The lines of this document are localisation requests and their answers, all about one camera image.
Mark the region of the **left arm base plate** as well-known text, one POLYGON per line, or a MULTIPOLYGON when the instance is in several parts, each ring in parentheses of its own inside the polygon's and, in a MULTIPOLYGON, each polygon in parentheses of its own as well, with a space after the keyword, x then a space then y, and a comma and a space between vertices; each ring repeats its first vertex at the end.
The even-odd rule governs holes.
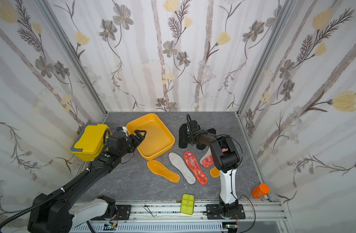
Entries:
POLYGON ((106 209, 105 214, 94 217, 91 220, 106 220, 106 221, 117 221, 117 220, 129 220, 131 213, 131 205, 112 205, 106 209))

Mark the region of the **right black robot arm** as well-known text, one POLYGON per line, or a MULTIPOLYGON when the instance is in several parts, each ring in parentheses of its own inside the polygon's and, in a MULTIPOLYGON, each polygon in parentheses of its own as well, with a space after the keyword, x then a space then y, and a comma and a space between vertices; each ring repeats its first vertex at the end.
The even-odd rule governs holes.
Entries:
POLYGON ((204 130, 196 120, 187 115, 187 123, 179 130, 179 146, 185 148, 188 144, 203 150, 208 147, 212 153, 215 167, 219 170, 221 192, 219 210, 223 217, 231 217, 239 207, 235 189, 235 172, 242 162, 233 139, 226 134, 217 134, 214 128, 204 130))

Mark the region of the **black insole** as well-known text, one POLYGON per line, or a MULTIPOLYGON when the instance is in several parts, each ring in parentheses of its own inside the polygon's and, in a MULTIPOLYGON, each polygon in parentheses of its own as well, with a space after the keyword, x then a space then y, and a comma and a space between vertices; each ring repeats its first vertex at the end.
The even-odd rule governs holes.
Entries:
POLYGON ((196 148, 204 150, 206 146, 210 147, 216 140, 216 130, 214 128, 208 129, 195 136, 196 148))
POLYGON ((179 129, 178 145, 181 149, 185 149, 188 146, 188 126, 186 123, 182 124, 179 129))

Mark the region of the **orange translucent insole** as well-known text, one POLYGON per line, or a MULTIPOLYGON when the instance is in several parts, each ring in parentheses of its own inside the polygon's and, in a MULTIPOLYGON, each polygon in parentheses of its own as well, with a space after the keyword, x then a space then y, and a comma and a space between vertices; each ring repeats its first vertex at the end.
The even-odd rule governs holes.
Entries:
POLYGON ((178 174, 169 170, 159 161, 150 160, 147 162, 147 166, 153 174, 164 177, 170 182, 177 183, 180 181, 180 176, 178 174))
POLYGON ((213 167, 211 170, 210 170, 210 175, 213 177, 213 178, 218 178, 220 176, 220 171, 216 168, 216 167, 213 167))

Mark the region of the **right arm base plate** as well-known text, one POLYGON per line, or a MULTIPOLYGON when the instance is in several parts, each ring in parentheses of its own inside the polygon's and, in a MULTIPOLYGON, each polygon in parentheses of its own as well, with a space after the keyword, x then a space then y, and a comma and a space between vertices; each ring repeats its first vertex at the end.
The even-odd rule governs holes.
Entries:
POLYGON ((226 211, 219 204, 207 204, 206 211, 203 213, 208 220, 243 220, 246 219, 244 208, 241 204, 226 211))

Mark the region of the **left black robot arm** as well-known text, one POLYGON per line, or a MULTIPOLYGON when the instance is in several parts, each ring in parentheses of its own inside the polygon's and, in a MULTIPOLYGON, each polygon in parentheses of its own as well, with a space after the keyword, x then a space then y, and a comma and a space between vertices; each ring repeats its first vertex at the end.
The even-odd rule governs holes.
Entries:
POLYGON ((121 163, 123 156, 133 153, 146 135, 147 132, 144 130, 135 130, 133 134, 127 135, 121 128, 112 135, 103 135, 104 147, 83 172, 51 194, 41 194, 34 199, 28 231, 68 233, 74 227, 93 218, 116 218, 119 211, 115 200, 104 195, 76 210, 72 207, 97 181, 111 173, 121 163))

